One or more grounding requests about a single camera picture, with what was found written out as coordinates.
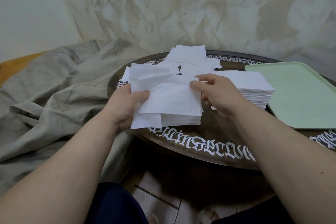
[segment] oval table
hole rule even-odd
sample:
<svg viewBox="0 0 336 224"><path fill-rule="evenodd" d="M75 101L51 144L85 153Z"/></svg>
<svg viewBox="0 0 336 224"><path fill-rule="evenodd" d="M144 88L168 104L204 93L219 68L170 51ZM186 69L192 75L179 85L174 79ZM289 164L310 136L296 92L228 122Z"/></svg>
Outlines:
<svg viewBox="0 0 336 224"><path fill-rule="evenodd" d="M275 63L278 60L249 55L238 52L206 51L208 57L220 59L220 70L241 70L249 64ZM163 61L169 52L150 55L132 63L158 64ZM107 95L110 97L115 89L127 82L120 81L126 66L119 69L110 79ZM326 78L336 86L336 82ZM133 129L132 132L147 143L160 145L168 151L182 154L198 160L238 167L250 170L259 170L253 153L248 149L239 133L230 122L221 118L217 111L202 103L203 114L200 125L175 126L158 128ZM336 151L336 130L298 130L311 140Z"/></svg>

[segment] orange fabric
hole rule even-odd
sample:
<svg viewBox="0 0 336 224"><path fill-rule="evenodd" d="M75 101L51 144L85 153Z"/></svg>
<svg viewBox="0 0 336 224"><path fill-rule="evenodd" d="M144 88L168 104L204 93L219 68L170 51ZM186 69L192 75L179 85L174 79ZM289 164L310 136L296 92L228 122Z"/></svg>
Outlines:
<svg viewBox="0 0 336 224"><path fill-rule="evenodd" d="M7 60L0 63L0 86L11 76L15 75L22 69L24 69L27 64L33 59L40 56L43 52L24 56L17 59Z"/></svg>

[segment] tile floor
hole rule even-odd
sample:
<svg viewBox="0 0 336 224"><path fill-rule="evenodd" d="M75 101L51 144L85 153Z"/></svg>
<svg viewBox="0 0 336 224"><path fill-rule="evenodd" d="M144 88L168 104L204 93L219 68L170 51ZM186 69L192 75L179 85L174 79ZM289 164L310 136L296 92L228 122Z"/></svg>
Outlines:
<svg viewBox="0 0 336 224"><path fill-rule="evenodd" d="M204 166L141 146L122 185L159 224L196 224L200 210L209 205L223 218L274 196L259 172Z"/></svg>

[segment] right arm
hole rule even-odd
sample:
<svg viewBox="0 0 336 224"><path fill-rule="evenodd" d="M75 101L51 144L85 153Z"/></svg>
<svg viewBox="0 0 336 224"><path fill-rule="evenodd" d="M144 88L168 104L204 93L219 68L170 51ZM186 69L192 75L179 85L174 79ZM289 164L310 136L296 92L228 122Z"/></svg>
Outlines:
<svg viewBox="0 0 336 224"><path fill-rule="evenodd" d="M336 220L336 154L247 101L225 77L191 82L202 99L236 125L279 199L296 223Z"/></svg>

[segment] gray fabric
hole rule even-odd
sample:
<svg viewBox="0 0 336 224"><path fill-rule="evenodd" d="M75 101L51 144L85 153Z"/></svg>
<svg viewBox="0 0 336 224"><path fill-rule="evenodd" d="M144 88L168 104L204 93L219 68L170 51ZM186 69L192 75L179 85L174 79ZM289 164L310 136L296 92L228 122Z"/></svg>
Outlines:
<svg viewBox="0 0 336 224"><path fill-rule="evenodd" d="M123 40L57 48L34 59L0 88L0 194L51 157L107 103L123 65L149 55ZM119 133L101 180L117 181L132 137Z"/></svg>

